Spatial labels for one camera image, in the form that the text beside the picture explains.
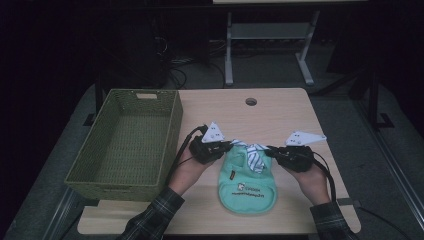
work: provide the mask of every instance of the person's left hand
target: person's left hand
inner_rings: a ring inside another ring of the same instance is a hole
[[[188,147],[184,150],[178,163],[180,165],[175,169],[168,186],[180,196],[193,186],[202,173],[213,164],[213,162],[207,164],[199,163],[193,157]]]

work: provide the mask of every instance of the plaid sleeve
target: plaid sleeve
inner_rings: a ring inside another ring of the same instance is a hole
[[[358,239],[347,225],[337,203],[331,202],[313,206],[310,210],[320,239]]]
[[[183,203],[184,199],[180,195],[166,187],[143,213],[128,221],[125,231],[117,240],[160,240]]]

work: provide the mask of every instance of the white cloth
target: white cloth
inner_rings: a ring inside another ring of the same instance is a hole
[[[244,143],[237,139],[233,140],[231,144],[233,144],[234,146],[246,147],[247,165],[249,166],[250,170],[257,173],[262,173],[262,170],[264,169],[265,164],[263,160],[261,159],[261,156],[259,155],[258,150],[263,151],[269,148],[260,144],[248,145],[247,143]]]

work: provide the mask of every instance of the wooden table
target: wooden table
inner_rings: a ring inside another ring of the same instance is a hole
[[[220,89],[181,90],[184,115],[179,143],[202,124],[216,122],[226,140],[284,146],[294,130],[322,132],[303,89]],[[255,98],[256,106],[248,106]],[[349,198],[326,141],[309,145],[322,155],[334,177],[337,198]],[[169,224],[165,234],[308,234],[316,232],[309,207],[296,180],[273,161],[272,173],[278,188],[274,208],[260,215],[239,215],[220,203],[217,189],[223,159],[217,160],[184,195],[186,202]],[[142,212],[148,203],[100,201],[85,207],[78,231],[81,234],[120,234],[127,221]],[[352,205],[341,206],[354,232],[361,228]]]

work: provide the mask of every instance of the wicker basket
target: wicker basket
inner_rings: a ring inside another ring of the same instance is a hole
[[[90,199],[151,201],[176,155],[178,91],[112,89],[65,183]]]

